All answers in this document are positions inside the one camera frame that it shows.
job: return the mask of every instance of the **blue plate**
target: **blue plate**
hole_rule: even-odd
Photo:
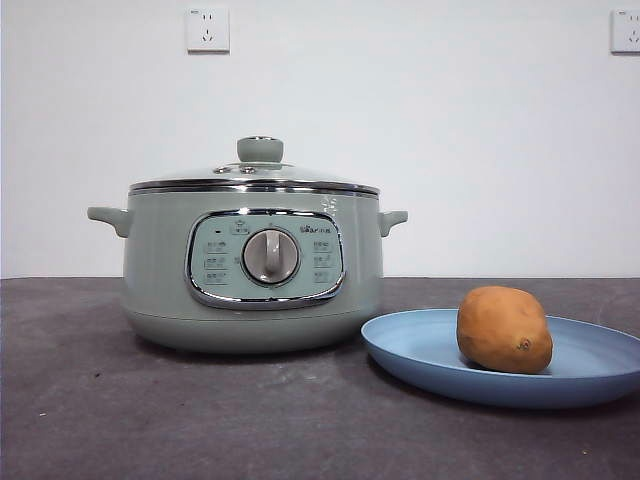
[[[457,309],[414,310],[362,327],[371,356],[392,375],[447,397],[502,407],[570,408],[608,402],[640,387],[640,340],[547,317],[553,359],[536,375],[485,370],[456,342]]]

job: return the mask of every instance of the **lid knob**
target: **lid knob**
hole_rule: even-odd
[[[238,157],[241,162],[279,162],[284,144],[273,137],[245,137],[238,140]]]

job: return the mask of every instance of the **chrome trim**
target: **chrome trim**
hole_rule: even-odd
[[[129,187],[129,194],[152,188],[162,188],[165,191],[178,191],[179,188],[205,188],[212,187],[272,187],[272,188],[308,188],[312,190],[331,190],[339,192],[358,192],[378,195],[380,190],[367,185],[356,185],[340,182],[313,182],[304,180],[278,180],[268,178],[203,178],[182,180],[153,180],[150,182],[134,183]]]
[[[278,140],[278,141],[281,141],[278,138],[264,136],[264,135],[252,135],[251,137],[242,137],[240,140]]]
[[[327,290],[316,293],[314,295],[305,295],[302,297],[292,297],[292,298],[234,298],[234,297],[224,297],[222,295],[215,295],[213,293],[205,292],[198,283],[194,280],[193,275],[191,274],[191,257],[193,254],[193,244],[195,232],[200,226],[202,222],[211,217],[221,217],[221,216],[236,216],[236,215],[300,215],[305,217],[318,217],[323,218],[325,220],[329,220],[336,232],[338,234],[338,246],[340,247],[340,258],[342,260],[342,272],[340,276],[336,280],[336,282]],[[188,290],[191,295],[198,300],[200,303],[208,305],[210,307],[218,307],[218,308],[230,308],[237,310],[285,310],[289,308],[302,308],[302,307],[311,307],[315,305],[319,305],[324,303],[334,296],[336,296],[342,285],[344,284],[344,279],[346,277],[345,270],[345,259],[344,259],[344,248],[342,246],[342,234],[340,233],[340,229],[336,222],[329,215],[323,213],[316,212],[308,212],[308,211],[300,211],[300,210],[289,210],[289,209],[279,209],[279,208],[241,208],[239,210],[223,210],[217,212],[208,212],[201,216],[199,216],[196,221],[191,226],[191,230],[189,231],[189,240],[187,247],[187,255],[185,256],[184,263],[184,279],[189,287]],[[293,275],[285,280],[283,283],[286,283],[288,280],[292,279]]]
[[[133,195],[145,195],[156,193],[174,193],[174,192],[276,192],[276,193],[313,193],[321,195],[341,195],[348,197],[365,197],[377,199],[377,193],[365,193],[356,192],[351,190],[328,190],[320,188],[309,187],[273,187],[273,186],[243,186],[243,185],[230,185],[230,186],[192,186],[192,187],[166,187],[166,188],[145,188],[141,190],[129,191],[129,196]]]

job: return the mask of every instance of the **brand logo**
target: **brand logo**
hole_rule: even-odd
[[[300,233],[331,233],[331,229],[329,227],[318,228],[311,225],[303,225],[300,227]]]

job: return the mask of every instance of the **cooker handle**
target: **cooker handle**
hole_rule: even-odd
[[[133,221],[133,212],[119,208],[89,207],[87,217],[112,225],[119,237],[127,238]]]
[[[397,210],[395,212],[380,212],[378,213],[378,224],[380,225],[380,235],[386,237],[389,235],[389,230],[394,225],[404,223],[409,218],[409,213],[404,210]]]

